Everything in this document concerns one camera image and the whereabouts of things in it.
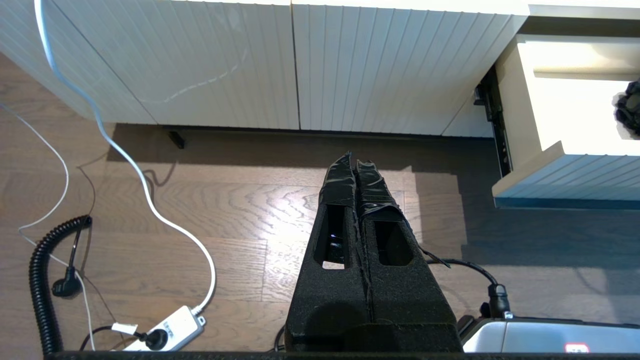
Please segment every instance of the wooden floor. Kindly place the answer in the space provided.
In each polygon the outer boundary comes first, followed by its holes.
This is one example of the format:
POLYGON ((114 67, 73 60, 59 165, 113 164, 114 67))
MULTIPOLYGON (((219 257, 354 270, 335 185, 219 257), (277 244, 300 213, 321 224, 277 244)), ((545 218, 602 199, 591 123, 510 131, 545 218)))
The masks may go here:
MULTIPOLYGON (((95 188, 93 232, 78 263, 88 284, 93 326, 119 322, 148 329, 209 285, 198 248, 156 220, 130 166, 109 151, 92 121, 79 118, 3 56, 0 101, 59 150, 70 170, 68 195, 34 239, 85 214, 95 188)), ((139 161, 158 210, 198 236, 218 269, 205 332, 188 350, 267 350, 287 316, 327 166, 347 150, 373 160, 415 234, 443 257, 485 266, 509 289, 523 316, 640 323, 640 213, 493 208, 499 178, 493 144, 469 139, 375 139, 184 131, 178 150, 158 127, 108 126, 139 161)), ((33 248, 17 232, 45 214, 64 185, 59 161, 17 119, 0 111, 0 348, 4 358, 38 358, 28 290, 33 248)), ((68 258, 70 242, 56 254, 68 258)), ((487 282, 466 268, 432 267, 460 316, 477 314, 487 282)), ((64 268, 50 266, 50 278, 64 268)), ((55 299, 66 349, 87 333, 82 297, 55 299)), ((116 334, 96 336, 99 349, 116 334)))

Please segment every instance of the power strip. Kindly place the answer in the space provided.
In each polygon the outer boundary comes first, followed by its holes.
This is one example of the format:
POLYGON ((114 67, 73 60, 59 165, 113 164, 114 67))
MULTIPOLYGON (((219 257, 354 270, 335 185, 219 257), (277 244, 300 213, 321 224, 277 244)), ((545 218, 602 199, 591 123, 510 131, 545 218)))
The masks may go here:
MULTIPOLYGON (((187 345, 191 340, 204 330, 203 326, 206 320, 202 316, 193 316, 191 310, 187 306, 182 306, 176 310, 168 318, 157 324, 147 333, 156 329, 162 329, 167 332, 168 340, 166 345, 156 351, 176 351, 187 345)), ((149 349, 143 341, 136 340, 134 343, 124 349, 124 351, 153 351, 149 349)))

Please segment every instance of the cabinet leg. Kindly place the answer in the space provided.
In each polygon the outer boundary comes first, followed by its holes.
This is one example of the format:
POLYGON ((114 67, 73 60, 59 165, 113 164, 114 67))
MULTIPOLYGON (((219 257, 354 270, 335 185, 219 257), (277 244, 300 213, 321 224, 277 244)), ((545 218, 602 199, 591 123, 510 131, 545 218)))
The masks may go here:
POLYGON ((178 149, 184 149, 184 139, 182 138, 182 136, 180 136, 180 134, 178 134, 177 131, 169 131, 169 139, 173 141, 178 149))

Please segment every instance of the open drawer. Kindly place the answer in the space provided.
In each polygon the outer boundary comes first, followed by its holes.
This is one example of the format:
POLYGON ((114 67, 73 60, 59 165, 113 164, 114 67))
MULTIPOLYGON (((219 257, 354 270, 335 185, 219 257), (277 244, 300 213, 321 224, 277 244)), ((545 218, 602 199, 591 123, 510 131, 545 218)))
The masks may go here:
POLYGON ((614 116, 640 39, 517 35, 496 73, 511 162, 498 207, 640 208, 640 140, 614 116))

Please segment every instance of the white cable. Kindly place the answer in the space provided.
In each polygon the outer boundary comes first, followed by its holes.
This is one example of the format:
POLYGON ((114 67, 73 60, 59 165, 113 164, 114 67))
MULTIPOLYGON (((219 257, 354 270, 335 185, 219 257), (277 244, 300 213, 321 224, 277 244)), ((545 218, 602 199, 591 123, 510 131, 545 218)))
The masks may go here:
MULTIPOLYGON (((37 137, 39 137, 42 140, 42 142, 51 149, 51 151, 53 151, 53 153, 58 157, 58 159, 60 159, 60 162, 62 163, 62 167, 65 169, 65 191, 62 192, 62 196, 60 197, 60 200, 58 200, 56 205, 51 210, 49 210, 49 212, 45 216, 39 218, 38 220, 36 220, 36 221, 34 221, 34 222, 32 222, 32 223, 30 223, 28 225, 20 226, 18 228, 18 233, 20 234, 21 237, 23 237, 25 240, 30 242, 33 246, 37 246, 35 241, 29 239, 22 232, 22 230, 25 230, 28 227, 31 227, 31 226, 39 224, 41 221, 43 221, 44 219, 49 217, 49 215, 51 215, 54 211, 56 211, 56 209, 58 208, 58 206, 60 205, 62 200, 67 195, 67 189, 69 188, 69 170, 67 169, 67 164, 65 163, 65 160, 62 158, 62 156, 60 156, 60 154, 58 154, 56 149, 54 149, 53 146, 51 146, 51 144, 49 144, 49 142, 47 140, 45 140, 45 138, 43 138, 42 135, 40 135, 40 133, 38 131, 36 131, 36 129, 33 128, 33 126, 31 126, 31 124, 29 124, 20 115, 18 115, 15 111, 11 110, 6 105, 0 103, 0 107, 2 107, 2 109, 7 111, 8 113, 12 114, 13 116, 17 117, 18 120, 22 121, 23 124, 27 125, 27 127, 30 128, 31 131, 33 131, 33 133, 36 134, 37 137)), ((51 257, 53 260, 61 263, 62 265, 65 265, 67 267, 69 266, 66 262, 56 258, 52 254, 49 254, 49 257, 51 257)), ((93 343, 93 331, 92 331, 93 328, 91 326, 91 311, 89 310, 89 302, 87 301, 87 298, 86 298, 86 288, 84 287, 84 281, 82 280, 82 277, 80 276, 80 274, 77 271, 76 271, 76 277, 78 278, 78 280, 80 280, 80 285, 82 285, 82 292, 83 292, 83 295, 84 295, 84 306, 86 307, 86 317, 88 319, 87 322, 89 323, 89 334, 90 334, 90 339, 91 339, 91 348, 93 349, 93 351, 95 351, 95 344, 93 343)))
POLYGON ((209 286, 209 291, 207 292, 207 295, 205 296, 204 300, 199 305, 191 309, 192 314, 194 315, 199 314, 200 312, 202 312, 204 307, 211 300, 211 297, 213 296, 213 291, 216 288, 216 267, 213 263, 213 259, 211 258, 211 255, 209 254, 209 251, 202 244, 202 242, 198 240, 195 236, 193 236, 193 234, 191 234, 189 231, 186 231, 182 227, 165 219, 162 215, 160 215, 160 213, 158 213, 158 211, 156 210, 156 207, 154 206, 153 201, 151 200, 151 195, 149 194, 147 182, 145 180, 145 176, 142 174, 142 171, 140 170, 140 167, 138 167, 136 162, 133 161, 133 159, 129 156, 129 154, 127 154, 127 152, 125 152, 117 143, 115 143, 109 137, 109 135, 107 135, 107 132, 104 130, 104 125, 102 123, 102 117, 100 115, 100 109, 98 109, 98 105, 87 93, 85 93, 82 89, 80 89, 76 84, 73 84, 71 81, 65 78, 60 72, 60 70, 58 70, 58 66, 56 65, 56 60, 53 58, 53 52, 51 51, 51 45, 49 43, 49 34, 47 32, 47 26, 44 19, 42 0, 34 0, 33 4, 35 6, 36 21, 38 23, 40 39, 42 40, 42 47, 44 48, 44 53, 47 57, 47 61, 49 62, 49 67, 53 71, 54 75, 68 88, 70 88, 75 93, 80 95, 91 106, 91 109, 93 110, 93 115, 95 116, 95 121, 98 124, 98 129, 100 130, 100 134, 102 135, 102 137, 107 141, 107 143, 109 143, 114 149, 116 149, 129 162, 129 164, 131 164, 131 167, 133 167, 133 169, 138 174, 138 177, 140 178, 140 182, 142 183, 142 187, 144 188, 144 191, 145 191, 145 197, 147 198, 147 203, 149 204, 149 208, 151 209, 153 214, 160 221, 164 222, 166 225, 178 230, 179 232, 187 236, 189 239, 191 239, 191 241, 193 241, 196 245, 198 245, 200 250, 202 250, 202 252, 204 253, 204 256, 207 258, 207 261, 209 262, 209 267, 211 268, 211 284, 209 286))

